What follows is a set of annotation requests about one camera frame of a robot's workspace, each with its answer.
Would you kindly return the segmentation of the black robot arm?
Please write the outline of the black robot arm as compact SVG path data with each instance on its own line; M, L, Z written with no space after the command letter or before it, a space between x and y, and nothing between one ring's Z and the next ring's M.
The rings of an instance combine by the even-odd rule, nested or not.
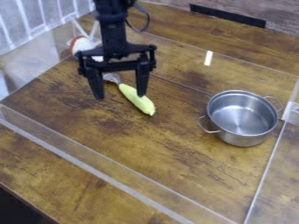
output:
M79 50L79 73L87 78L97 99L105 98L103 73L135 70L137 93L146 95L150 73L157 68L155 45L138 45L127 41L129 8L137 7L147 17L137 0L94 0L101 25L102 46Z

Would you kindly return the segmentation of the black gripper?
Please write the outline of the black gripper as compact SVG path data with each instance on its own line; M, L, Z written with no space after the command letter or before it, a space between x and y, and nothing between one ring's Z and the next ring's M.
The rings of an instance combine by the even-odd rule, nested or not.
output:
M130 43L126 28L103 28L101 34L102 46L74 54L79 60L79 73L88 80L95 98L105 98L102 72L129 70L135 70L137 92L138 96L143 97L147 91L150 72L157 68L157 46Z

